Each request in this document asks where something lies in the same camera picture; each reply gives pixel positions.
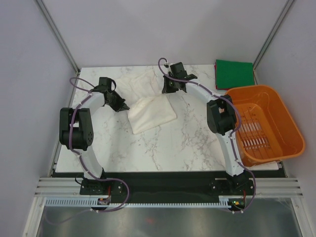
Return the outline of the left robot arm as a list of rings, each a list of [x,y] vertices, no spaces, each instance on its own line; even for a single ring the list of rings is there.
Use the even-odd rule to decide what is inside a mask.
[[[76,156],[84,177],[93,180],[91,188],[97,194],[104,194],[108,190],[108,181],[102,178],[104,169],[92,147],[92,116],[104,106],[109,106],[115,112],[130,109],[125,99],[111,87],[96,86],[75,107],[62,108],[59,117],[59,142]]]

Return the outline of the white coca-cola t-shirt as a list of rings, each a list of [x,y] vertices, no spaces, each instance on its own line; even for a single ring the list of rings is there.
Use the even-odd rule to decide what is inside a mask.
[[[177,119],[154,70],[126,74],[115,79],[119,95],[129,107],[127,117],[133,134],[139,134]]]

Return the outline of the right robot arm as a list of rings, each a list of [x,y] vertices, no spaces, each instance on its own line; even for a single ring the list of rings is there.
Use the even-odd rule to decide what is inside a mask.
[[[221,96],[202,85],[197,77],[190,74],[184,79],[175,79],[164,74],[163,93],[175,93],[182,90],[200,99],[206,104],[207,125],[220,142],[225,160],[225,169],[228,175],[227,191],[238,194],[247,182],[246,168],[242,164],[236,132],[240,126],[236,122],[241,120],[237,108],[233,105],[229,95]]]

